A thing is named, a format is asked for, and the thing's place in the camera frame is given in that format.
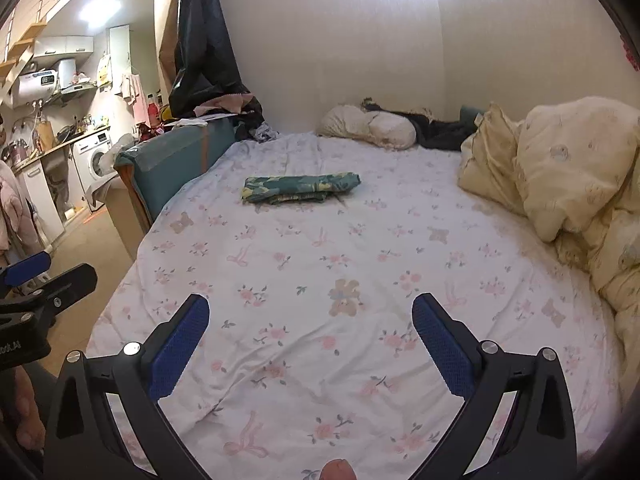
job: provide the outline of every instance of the floor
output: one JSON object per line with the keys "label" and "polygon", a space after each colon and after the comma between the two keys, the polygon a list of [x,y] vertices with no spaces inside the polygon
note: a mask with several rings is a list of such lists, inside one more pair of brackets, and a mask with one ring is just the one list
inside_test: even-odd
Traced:
{"label": "floor", "polygon": [[89,210],[79,214],[67,229],[51,255],[49,275],[54,277],[88,263],[98,274],[98,285],[92,294],[59,314],[49,330],[51,353],[40,363],[54,375],[66,354],[86,349],[95,321],[132,263],[106,207],[92,215]]}

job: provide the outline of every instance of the washing machine door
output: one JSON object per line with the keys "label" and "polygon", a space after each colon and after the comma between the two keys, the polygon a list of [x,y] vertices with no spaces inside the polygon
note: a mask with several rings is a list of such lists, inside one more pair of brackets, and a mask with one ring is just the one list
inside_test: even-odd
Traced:
{"label": "washing machine door", "polygon": [[102,156],[109,151],[111,146],[109,143],[99,146],[94,150],[91,154],[91,158],[89,158],[89,173],[91,176],[98,180],[100,177],[104,176],[104,172],[100,169],[100,159]]}

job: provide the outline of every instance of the bed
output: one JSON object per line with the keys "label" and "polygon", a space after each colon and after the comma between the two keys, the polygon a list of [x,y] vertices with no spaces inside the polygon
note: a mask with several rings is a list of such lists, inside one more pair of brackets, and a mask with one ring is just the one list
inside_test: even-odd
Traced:
{"label": "bed", "polygon": [[[317,480],[345,458],[360,478],[406,480],[462,405],[411,325],[413,298],[431,292],[479,340],[558,352],[578,453],[590,455],[621,409],[610,308],[526,219],[458,188],[459,163],[314,134],[233,144],[166,204],[87,355],[145,340],[196,292],[209,300],[209,329],[160,405],[207,472]],[[248,176],[342,171],[362,184],[324,203],[241,201]],[[489,458],[510,400],[472,468]]]}

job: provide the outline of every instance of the human hand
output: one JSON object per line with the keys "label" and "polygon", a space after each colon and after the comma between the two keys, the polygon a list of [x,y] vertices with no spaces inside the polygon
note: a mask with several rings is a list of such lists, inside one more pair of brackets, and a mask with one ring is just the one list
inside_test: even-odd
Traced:
{"label": "human hand", "polygon": [[356,473],[343,458],[327,462],[320,472],[320,480],[356,480]]}
{"label": "human hand", "polygon": [[14,368],[14,372],[15,408],[20,415],[20,423],[15,432],[15,438],[24,449],[42,449],[44,447],[45,429],[38,414],[31,379],[21,366]]}

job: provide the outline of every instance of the wooden countertop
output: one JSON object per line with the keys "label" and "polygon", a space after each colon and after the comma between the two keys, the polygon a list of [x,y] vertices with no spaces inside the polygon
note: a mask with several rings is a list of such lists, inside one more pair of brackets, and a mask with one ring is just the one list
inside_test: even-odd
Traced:
{"label": "wooden countertop", "polygon": [[90,132],[82,134],[81,136],[74,137],[71,140],[66,140],[62,144],[57,145],[55,148],[51,148],[48,152],[45,152],[45,153],[43,153],[41,155],[35,156],[33,158],[30,158],[29,160],[22,161],[20,164],[17,164],[16,166],[14,166],[12,168],[12,170],[13,170],[14,174],[18,174],[22,170],[25,170],[26,168],[28,168],[34,162],[37,162],[38,160],[40,160],[41,158],[44,158],[47,155],[50,155],[51,153],[55,152],[56,150],[59,150],[60,148],[64,148],[65,146],[69,146],[69,145],[73,144],[74,142],[78,142],[78,140],[85,139],[86,137],[92,136],[94,134],[99,134],[100,132],[108,130],[109,128],[110,128],[110,126],[101,126],[100,128],[96,128],[95,130],[92,130]]}

